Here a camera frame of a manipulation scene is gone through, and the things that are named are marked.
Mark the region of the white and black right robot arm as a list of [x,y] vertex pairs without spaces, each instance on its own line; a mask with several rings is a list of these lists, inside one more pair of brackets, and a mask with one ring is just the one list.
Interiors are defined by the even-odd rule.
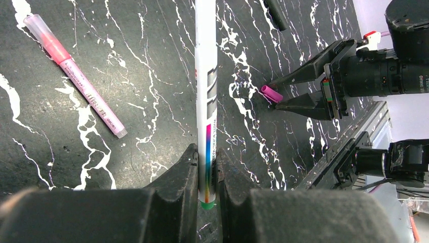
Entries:
[[[316,120],[347,116],[347,100],[428,93],[428,1],[392,1],[385,19],[392,49],[378,49],[380,32],[361,41],[339,40],[294,72],[263,86],[276,109]],[[382,182],[422,188],[428,174],[428,140],[393,142],[388,149],[371,147],[362,131],[328,156],[302,183],[304,189],[347,189],[360,175]]]

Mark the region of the magenta pen cap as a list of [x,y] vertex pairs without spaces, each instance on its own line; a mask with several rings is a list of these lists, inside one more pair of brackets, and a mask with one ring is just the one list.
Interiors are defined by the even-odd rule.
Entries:
[[275,103],[279,103],[283,100],[283,96],[281,94],[274,91],[273,89],[271,89],[267,85],[264,85],[261,87],[261,92],[266,98],[268,98],[269,100],[271,100]]

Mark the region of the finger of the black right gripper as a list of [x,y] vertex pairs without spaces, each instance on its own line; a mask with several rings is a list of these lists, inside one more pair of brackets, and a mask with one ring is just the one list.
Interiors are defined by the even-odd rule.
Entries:
[[356,41],[354,39],[335,41],[292,73],[273,80],[270,88],[314,81],[325,72],[324,66],[332,63],[334,58],[350,45],[356,45]]
[[283,100],[275,105],[275,109],[293,112],[316,120],[332,120],[332,114],[322,92],[306,93]]

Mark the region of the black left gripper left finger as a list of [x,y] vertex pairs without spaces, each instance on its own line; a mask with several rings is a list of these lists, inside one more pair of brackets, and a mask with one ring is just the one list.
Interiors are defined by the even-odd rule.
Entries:
[[1,220],[1,242],[196,242],[197,148],[138,189],[26,193]]

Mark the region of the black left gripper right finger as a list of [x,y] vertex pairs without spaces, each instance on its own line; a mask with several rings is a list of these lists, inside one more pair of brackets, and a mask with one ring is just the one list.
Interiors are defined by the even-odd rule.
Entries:
[[398,242],[373,196],[329,189],[258,187],[217,151],[220,242]]

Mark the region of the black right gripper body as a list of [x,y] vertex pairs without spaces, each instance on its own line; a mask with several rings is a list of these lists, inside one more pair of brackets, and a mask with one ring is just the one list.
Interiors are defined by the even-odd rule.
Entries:
[[358,49],[354,40],[340,42],[324,64],[321,83],[331,116],[348,115],[352,97],[386,97],[428,93],[428,45],[396,45],[393,49]]

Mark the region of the black orange highlighter marker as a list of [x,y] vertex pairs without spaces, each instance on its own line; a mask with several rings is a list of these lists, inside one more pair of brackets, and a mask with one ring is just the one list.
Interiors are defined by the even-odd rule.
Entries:
[[270,16],[277,26],[277,29],[280,31],[285,31],[287,29],[286,17],[283,10],[281,9],[280,2],[278,0],[264,0],[264,2],[268,7]]

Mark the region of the white green thin pen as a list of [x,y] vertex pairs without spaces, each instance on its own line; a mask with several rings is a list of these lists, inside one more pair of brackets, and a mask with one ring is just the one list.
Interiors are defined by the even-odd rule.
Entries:
[[198,138],[198,199],[203,209],[216,199],[218,46],[216,1],[195,1],[195,79]]

